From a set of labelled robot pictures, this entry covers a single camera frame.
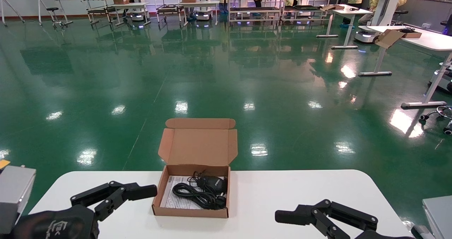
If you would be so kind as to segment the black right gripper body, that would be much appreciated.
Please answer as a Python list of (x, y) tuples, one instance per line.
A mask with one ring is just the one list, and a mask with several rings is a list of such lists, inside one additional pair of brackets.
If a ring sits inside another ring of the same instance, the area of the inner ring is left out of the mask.
[(360, 235), (358, 235), (355, 239), (415, 239), (415, 238), (410, 236), (391, 237), (378, 234), (376, 231), (373, 230), (366, 230), (363, 231), (363, 233), (361, 233)]

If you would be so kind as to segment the left gripper body black cover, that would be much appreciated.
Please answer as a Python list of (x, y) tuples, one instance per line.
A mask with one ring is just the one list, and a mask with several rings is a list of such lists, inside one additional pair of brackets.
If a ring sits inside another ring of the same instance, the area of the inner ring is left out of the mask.
[(10, 233), (12, 239), (96, 239), (100, 234), (95, 212), (82, 205), (60, 211), (23, 216)]

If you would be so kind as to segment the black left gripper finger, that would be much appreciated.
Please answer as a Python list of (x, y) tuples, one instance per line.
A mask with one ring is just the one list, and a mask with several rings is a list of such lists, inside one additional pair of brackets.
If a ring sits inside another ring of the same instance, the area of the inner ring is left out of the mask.
[(95, 217), (103, 221), (109, 217), (126, 201), (136, 201), (157, 196), (157, 186), (139, 186), (137, 183), (119, 183), (110, 181), (93, 189), (76, 194), (70, 198), (71, 205), (89, 207), (98, 203), (94, 208)]

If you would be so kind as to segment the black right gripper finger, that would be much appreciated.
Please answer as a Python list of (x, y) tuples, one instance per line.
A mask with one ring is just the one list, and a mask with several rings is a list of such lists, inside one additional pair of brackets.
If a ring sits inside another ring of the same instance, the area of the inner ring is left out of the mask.
[(378, 238), (377, 218), (328, 199), (315, 205), (298, 205), (294, 211), (277, 210), (275, 212), (275, 221), (278, 223), (298, 226), (313, 225), (328, 239), (350, 239), (350, 236), (331, 219), (362, 230), (363, 232), (357, 236), (357, 239)]

